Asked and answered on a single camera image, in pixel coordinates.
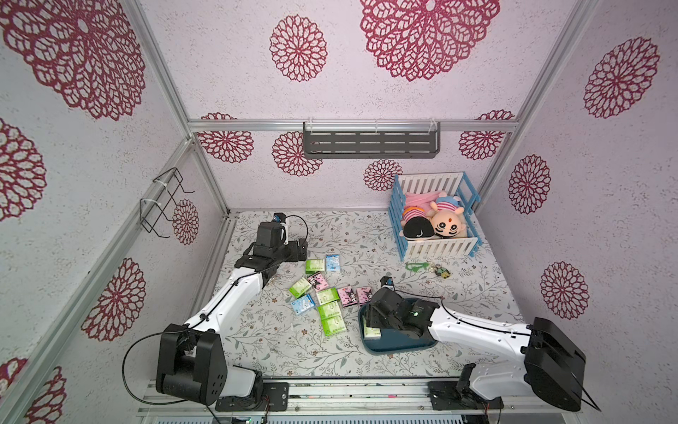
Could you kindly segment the dark teal storage box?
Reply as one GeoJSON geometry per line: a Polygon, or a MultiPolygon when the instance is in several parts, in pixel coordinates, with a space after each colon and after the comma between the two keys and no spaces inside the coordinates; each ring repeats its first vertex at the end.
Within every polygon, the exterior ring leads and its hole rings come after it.
{"type": "Polygon", "coordinates": [[[372,355],[418,352],[433,348],[438,344],[437,341],[432,339],[410,338],[392,329],[380,330],[381,335],[379,337],[367,337],[365,330],[367,309],[367,305],[363,305],[358,311],[358,325],[363,346],[372,355]]]}

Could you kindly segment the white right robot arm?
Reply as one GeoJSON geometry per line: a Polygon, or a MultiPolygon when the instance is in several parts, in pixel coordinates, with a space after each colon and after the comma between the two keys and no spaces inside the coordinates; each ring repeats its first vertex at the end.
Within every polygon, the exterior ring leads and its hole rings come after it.
{"type": "Polygon", "coordinates": [[[386,342],[375,354],[449,343],[499,357],[497,364],[464,366],[452,397],[467,406],[506,396],[534,396],[567,412],[595,405],[584,388],[584,352],[545,318],[532,323],[491,321],[454,312],[433,297],[411,298],[383,287],[361,307],[358,322],[362,330],[379,330],[386,342]]]}

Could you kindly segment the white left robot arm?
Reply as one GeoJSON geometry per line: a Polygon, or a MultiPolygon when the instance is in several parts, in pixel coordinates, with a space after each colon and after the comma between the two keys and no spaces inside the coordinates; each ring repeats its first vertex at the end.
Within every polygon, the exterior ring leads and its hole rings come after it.
{"type": "Polygon", "coordinates": [[[221,333],[236,321],[284,263],[307,259],[307,238],[291,240],[287,216],[275,213],[235,262],[222,289],[183,324],[161,335],[155,388],[182,401],[212,406],[220,399],[257,405],[264,398],[260,372],[227,363],[221,333]]]}

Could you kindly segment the green tissue pack top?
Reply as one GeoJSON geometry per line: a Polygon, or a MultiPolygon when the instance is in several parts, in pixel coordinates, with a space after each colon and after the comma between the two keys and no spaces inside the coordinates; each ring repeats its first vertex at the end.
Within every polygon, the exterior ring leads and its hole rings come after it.
{"type": "Polygon", "coordinates": [[[308,259],[305,261],[305,273],[307,275],[312,275],[318,272],[324,272],[325,270],[326,270],[325,259],[308,259]]]}

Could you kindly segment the blue tissue pack top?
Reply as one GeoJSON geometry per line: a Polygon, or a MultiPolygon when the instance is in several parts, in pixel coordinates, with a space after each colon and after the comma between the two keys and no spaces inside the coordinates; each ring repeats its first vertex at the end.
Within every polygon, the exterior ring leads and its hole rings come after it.
{"type": "Polygon", "coordinates": [[[341,271],[341,259],[339,254],[329,254],[325,258],[326,271],[328,272],[340,272],[341,271]]]}

